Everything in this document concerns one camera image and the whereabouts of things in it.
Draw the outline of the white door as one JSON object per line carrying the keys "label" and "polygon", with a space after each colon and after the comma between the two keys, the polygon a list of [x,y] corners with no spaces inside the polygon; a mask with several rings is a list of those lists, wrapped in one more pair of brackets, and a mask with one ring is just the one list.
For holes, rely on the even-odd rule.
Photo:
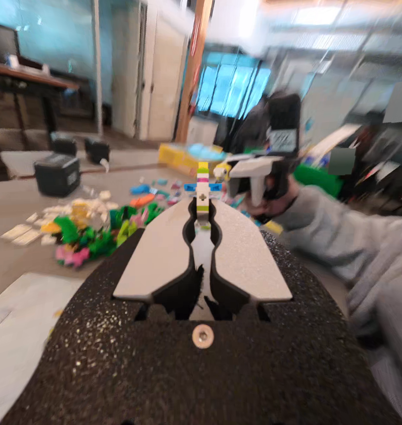
{"label": "white door", "polygon": [[153,5],[112,6],[111,127],[130,138],[172,141],[188,36]]}

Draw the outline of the grey desk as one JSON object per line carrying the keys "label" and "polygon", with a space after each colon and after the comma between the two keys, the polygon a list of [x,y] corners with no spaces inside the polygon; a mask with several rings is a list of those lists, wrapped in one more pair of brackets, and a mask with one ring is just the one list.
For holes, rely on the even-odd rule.
{"label": "grey desk", "polygon": [[[123,205],[130,200],[130,187],[137,185],[142,177],[145,182],[151,182],[158,178],[178,179],[183,183],[192,183],[194,181],[192,177],[187,177],[178,171],[157,164],[156,151],[133,150],[113,153],[118,154],[118,159],[124,159],[127,156],[135,162],[131,164],[131,167],[122,170],[115,168],[110,173],[101,171],[83,173],[81,181],[85,187],[76,190],[71,197],[86,197],[88,196],[86,190],[90,191],[91,189],[96,192],[109,190],[112,195],[112,201]],[[10,230],[13,226],[22,223],[34,212],[47,206],[52,206],[57,201],[59,200],[40,195],[34,178],[28,177],[0,182],[0,235]],[[23,274],[37,273],[84,280],[102,262],[102,259],[99,259],[87,263],[81,269],[69,269],[55,262],[54,249],[55,247],[50,245],[41,245],[39,240],[26,247],[18,247],[0,238],[0,294]],[[203,265],[204,276],[199,304],[195,306],[191,319],[210,320],[213,317],[204,300],[204,295],[212,299],[209,287],[209,272],[213,244],[209,239],[209,231],[199,231],[193,242],[193,249],[195,266]],[[345,303],[347,288],[342,281],[328,272],[322,265],[299,254],[296,255],[296,258],[300,259],[301,263],[319,279],[319,282],[334,299],[334,303],[338,305],[342,314],[347,317],[348,310]]]}

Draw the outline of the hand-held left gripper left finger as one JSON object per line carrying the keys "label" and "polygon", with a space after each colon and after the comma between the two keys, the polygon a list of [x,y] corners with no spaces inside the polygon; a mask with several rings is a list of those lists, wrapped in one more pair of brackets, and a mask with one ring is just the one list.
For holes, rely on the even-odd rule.
{"label": "hand-held left gripper left finger", "polygon": [[179,201],[146,226],[113,292],[114,298],[152,302],[155,292],[189,270],[194,239],[192,202]]}

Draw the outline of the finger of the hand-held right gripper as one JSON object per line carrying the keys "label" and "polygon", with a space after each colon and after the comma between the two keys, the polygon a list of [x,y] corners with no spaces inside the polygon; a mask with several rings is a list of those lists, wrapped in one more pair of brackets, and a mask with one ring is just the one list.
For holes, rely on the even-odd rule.
{"label": "finger of the hand-held right gripper", "polygon": [[[275,184],[268,188],[265,178],[275,175]],[[252,197],[277,197],[278,196],[278,172],[273,164],[236,164],[229,172],[228,194],[235,197],[246,191],[251,192]]]}
{"label": "finger of the hand-held right gripper", "polygon": [[233,168],[261,168],[283,160],[283,156],[235,156],[232,160],[236,161]]}

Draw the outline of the striped brick fish body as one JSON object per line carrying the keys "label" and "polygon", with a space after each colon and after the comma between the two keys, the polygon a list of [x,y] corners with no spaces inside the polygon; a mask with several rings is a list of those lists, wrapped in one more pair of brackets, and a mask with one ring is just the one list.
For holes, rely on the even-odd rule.
{"label": "striped brick fish body", "polygon": [[205,230],[209,229],[210,194],[221,192],[222,183],[210,182],[208,162],[198,162],[196,183],[184,184],[183,189],[195,198],[196,221],[199,227]]}

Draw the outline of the black charger box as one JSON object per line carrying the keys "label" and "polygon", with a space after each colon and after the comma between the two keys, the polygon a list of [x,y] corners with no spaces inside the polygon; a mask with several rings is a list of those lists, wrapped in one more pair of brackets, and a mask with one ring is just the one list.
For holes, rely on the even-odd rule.
{"label": "black charger box", "polygon": [[72,157],[77,156],[77,142],[75,137],[63,132],[50,133],[50,149],[55,153],[60,153]]}
{"label": "black charger box", "polygon": [[89,162],[97,165],[109,164],[110,146],[108,143],[93,137],[84,138],[86,157]]}
{"label": "black charger box", "polygon": [[33,163],[39,192],[49,197],[64,198],[81,183],[80,160],[77,157],[53,153]]}

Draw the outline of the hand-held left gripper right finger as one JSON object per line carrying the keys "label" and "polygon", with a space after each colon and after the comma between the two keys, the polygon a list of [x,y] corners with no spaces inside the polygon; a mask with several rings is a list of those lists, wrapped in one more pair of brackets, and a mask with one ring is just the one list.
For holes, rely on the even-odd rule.
{"label": "hand-held left gripper right finger", "polygon": [[220,241],[215,249],[215,268],[220,278],[257,302],[289,301],[286,284],[259,228],[236,209],[212,200]]}

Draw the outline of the wooden post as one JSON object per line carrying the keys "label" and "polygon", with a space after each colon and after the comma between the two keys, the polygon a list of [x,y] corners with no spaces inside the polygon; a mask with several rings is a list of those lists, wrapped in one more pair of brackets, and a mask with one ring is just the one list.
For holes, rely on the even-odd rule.
{"label": "wooden post", "polygon": [[195,110],[202,56],[210,21],[212,0],[196,1],[193,30],[187,51],[186,71],[178,109],[175,142],[186,143],[189,122]]}

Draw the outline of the yellow brick set box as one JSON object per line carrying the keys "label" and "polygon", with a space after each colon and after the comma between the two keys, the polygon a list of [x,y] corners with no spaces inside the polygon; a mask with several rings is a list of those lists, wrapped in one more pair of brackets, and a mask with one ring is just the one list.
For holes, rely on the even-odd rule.
{"label": "yellow brick set box", "polygon": [[162,143],[158,151],[158,162],[189,177],[196,177],[198,170],[213,175],[214,168],[222,163],[227,153],[217,145],[194,143]]}

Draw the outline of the pile of white bricks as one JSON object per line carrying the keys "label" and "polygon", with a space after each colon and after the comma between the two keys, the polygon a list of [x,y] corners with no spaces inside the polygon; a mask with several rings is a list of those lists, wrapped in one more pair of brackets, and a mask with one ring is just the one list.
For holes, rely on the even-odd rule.
{"label": "pile of white bricks", "polygon": [[37,240],[42,245],[84,246],[110,229],[109,210],[118,207],[109,191],[91,190],[88,197],[73,196],[34,212],[0,238],[20,247]]}

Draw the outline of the person's grey fleece jacket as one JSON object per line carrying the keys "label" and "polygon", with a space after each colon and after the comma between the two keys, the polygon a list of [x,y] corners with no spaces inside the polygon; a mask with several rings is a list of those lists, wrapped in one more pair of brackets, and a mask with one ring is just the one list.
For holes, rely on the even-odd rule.
{"label": "person's grey fleece jacket", "polygon": [[402,419],[402,275],[347,295],[350,327],[380,390]]}

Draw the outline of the person's right hand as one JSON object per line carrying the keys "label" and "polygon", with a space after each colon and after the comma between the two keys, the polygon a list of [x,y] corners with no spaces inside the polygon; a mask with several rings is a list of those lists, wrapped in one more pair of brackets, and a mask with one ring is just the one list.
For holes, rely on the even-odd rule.
{"label": "person's right hand", "polygon": [[259,206],[254,207],[251,216],[261,224],[266,224],[273,218],[287,211],[299,195],[299,189],[289,189],[285,195],[278,199],[262,199]]}

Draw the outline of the green bin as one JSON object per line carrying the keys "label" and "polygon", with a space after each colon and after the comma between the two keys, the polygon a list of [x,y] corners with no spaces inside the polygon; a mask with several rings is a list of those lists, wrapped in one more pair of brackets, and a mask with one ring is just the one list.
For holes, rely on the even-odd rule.
{"label": "green bin", "polygon": [[317,168],[307,164],[300,164],[293,172],[294,179],[305,186],[316,186],[321,188],[326,194],[337,198],[343,182],[336,176],[328,174],[325,168]]}

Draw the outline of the dark monitor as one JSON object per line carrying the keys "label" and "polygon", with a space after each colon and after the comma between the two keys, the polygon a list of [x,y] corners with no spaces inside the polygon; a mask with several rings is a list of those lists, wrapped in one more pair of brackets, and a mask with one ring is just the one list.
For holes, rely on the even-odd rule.
{"label": "dark monitor", "polygon": [[0,63],[6,64],[10,55],[20,54],[18,32],[14,28],[0,24]]}

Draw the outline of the scatter of blue pink bricks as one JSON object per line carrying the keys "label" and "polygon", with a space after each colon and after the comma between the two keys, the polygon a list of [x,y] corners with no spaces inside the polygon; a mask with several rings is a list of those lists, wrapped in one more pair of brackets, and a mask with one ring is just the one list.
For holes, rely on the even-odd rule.
{"label": "scatter of blue pink bricks", "polygon": [[159,205],[174,205],[183,195],[183,182],[178,179],[158,178],[151,182],[143,182],[129,190],[130,201],[148,193],[155,194],[153,202]]}

